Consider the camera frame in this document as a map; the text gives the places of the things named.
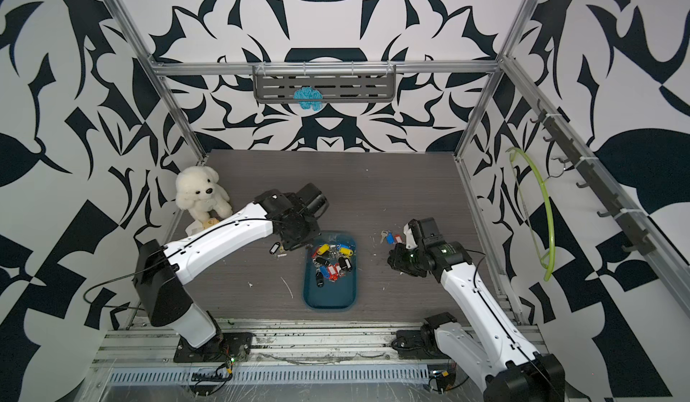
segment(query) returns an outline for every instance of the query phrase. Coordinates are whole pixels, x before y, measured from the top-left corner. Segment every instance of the teddy bear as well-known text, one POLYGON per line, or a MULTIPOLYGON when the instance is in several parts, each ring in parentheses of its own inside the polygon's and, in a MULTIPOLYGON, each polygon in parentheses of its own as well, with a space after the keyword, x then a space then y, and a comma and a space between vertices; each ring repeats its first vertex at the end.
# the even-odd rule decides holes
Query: teddy bear
POLYGON ((189 214, 202 224, 211 218, 210 210, 215 210, 222 219, 232 215, 230 197, 217 183, 218 179, 218 173, 209 166, 190 166, 183 170, 175 181, 177 207, 189 210, 189 214))

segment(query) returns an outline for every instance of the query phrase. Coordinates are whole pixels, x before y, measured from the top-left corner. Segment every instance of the hook rack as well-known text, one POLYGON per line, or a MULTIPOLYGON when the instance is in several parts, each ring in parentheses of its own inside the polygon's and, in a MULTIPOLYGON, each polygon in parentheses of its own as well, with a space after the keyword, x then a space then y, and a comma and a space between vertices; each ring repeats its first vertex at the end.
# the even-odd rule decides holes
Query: hook rack
POLYGON ((623 233, 632 243, 632 247, 623 247, 625 251, 638 251, 642 255, 646 255, 651 251, 656 250, 656 246, 648 238, 648 231, 643 228, 635 214, 644 215, 642 209, 626 209, 618 200, 618 194, 612 190, 610 182, 606 180, 605 170, 600 168, 600 164, 595 164, 598 160, 596 156, 591 156, 589 150, 578 147, 575 139, 570 134, 566 133, 567 126, 561 127, 563 120, 559 113, 550 114, 541 106, 541 101, 538 100, 537 107, 539 109, 539 116, 536 121, 531 120, 532 123, 540 122, 544 129, 551 135, 549 139, 544 141, 555 141, 558 147, 561 148, 565 154, 565 158, 557 157, 556 159, 561 163, 574 163, 573 167, 580 173, 584 179, 584 183, 577 183, 579 188, 590 188, 592 192, 602 202, 606 211, 597 211, 600 218, 613 217, 613 220, 620 226, 623 233))

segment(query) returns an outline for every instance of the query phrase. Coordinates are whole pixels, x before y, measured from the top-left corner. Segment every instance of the gray wooden table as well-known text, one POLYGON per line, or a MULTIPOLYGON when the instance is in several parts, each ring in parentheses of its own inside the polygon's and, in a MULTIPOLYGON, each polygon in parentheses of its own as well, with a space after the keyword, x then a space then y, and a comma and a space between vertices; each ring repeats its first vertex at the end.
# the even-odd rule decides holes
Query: gray wooden table
MULTIPOLYGON (((481 250, 452 155, 214 150, 207 165, 220 174, 233 211, 268 189, 296 192, 314 183, 331 204, 319 220, 322 230, 348 232, 358 248, 358 298, 347 311, 305 305, 304 248, 278 258, 268 253, 279 240, 273 235, 219 260, 187 284, 214 317, 417 321, 449 311, 467 323, 433 277, 392 270, 386 263, 391 246, 380 243, 382 230, 402 235, 410 219, 434 217, 447 241, 481 250)), ((184 237, 191 222, 185 212, 175 238, 184 237)), ((480 256, 473 255, 477 262, 480 256)), ((479 274, 494 292, 486 264, 479 274)))

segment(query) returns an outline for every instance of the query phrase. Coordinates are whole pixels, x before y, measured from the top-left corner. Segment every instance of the green wire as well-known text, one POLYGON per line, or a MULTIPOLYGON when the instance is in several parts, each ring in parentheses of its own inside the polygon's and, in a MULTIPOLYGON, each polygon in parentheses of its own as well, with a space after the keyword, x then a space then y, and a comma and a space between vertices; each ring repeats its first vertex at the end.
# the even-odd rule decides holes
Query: green wire
MULTIPOLYGON (((537 248, 537 240, 534 238, 534 231, 532 230, 531 224, 529 223, 529 215, 526 214, 525 216, 527 217, 527 224, 530 226, 530 233, 532 234, 532 241, 534 242, 535 248, 537 248, 537 258, 539 258, 539 263, 541 263, 542 267, 547 270, 547 273, 544 275, 544 280, 548 281, 551 279, 551 273, 553 272, 553 266, 556 264, 556 233, 554 232, 553 229, 553 212, 551 211, 551 201, 548 199, 548 191, 547 191, 547 185, 544 179, 542 178, 541 173, 539 173, 539 169, 537 169, 537 166, 534 164, 532 159, 527 156, 526 153, 522 149, 519 149, 517 147, 511 147, 506 152, 513 152, 510 155, 510 161, 511 161, 511 171, 513 172, 513 175, 515 175, 515 171, 513 170, 513 161, 515 161, 515 156, 518 154, 521 155, 525 161, 529 164, 530 168, 532 169, 532 173, 534 173, 534 176, 537 178, 537 183, 539 183, 539 188, 542 191, 542 198, 544 199, 544 207, 547 211, 547 223, 548 223, 548 252, 540 256, 539 255, 539 249, 537 248), (544 259, 548 255, 548 264, 544 264, 544 259)), ((517 181, 517 176, 515 176, 515 183, 517 185, 517 190, 520 192, 520 198, 522 199, 523 205, 524 205, 524 198, 522 197, 522 191, 520 190, 520 183, 517 181)))

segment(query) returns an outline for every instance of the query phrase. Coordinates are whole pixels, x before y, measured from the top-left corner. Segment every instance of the black and white wall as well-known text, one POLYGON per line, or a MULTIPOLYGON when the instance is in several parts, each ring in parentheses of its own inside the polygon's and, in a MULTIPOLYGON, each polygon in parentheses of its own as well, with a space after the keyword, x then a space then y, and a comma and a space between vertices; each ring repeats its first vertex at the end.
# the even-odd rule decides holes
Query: black and white wall
MULTIPOLYGON (((522 0, 123 0, 163 62, 495 59, 522 0)), ((391 104, 257 104, 249 77, 170 77, 206 150, 453 151, 483 74, 406 74, 391 104)))
POLYGON ((196 163, 101 0, 0 0, 0 388, 54 401, 133 305, 196 163))
POLYGON ((454 151, 487 76, 398 74, 392 102, 259 104, 251 78, 168 78, 202 146, 211 149, 454 151))
POLYGON ((159 61, 495 58, 522 0, 124 0, 159 61))
MULTIPOLYGON (((517 61, 687 259, 690 0, 539 2, 517 61)), ((602 205, 575 186, 582 178, 574 170, 547 181, 557 249, 544 280, 544 200, 525 161, 517 157, 514 176, 506 153, 525 150, 545 178, 562 172, 550 158, 563 153, 543 140, 548 133, 535 118, 504 78, 463 155, 525 315, 589 400, 687 399, 690 319, 645 259, 622 250, 626 237, 612 218, 597 216, 602 205)))

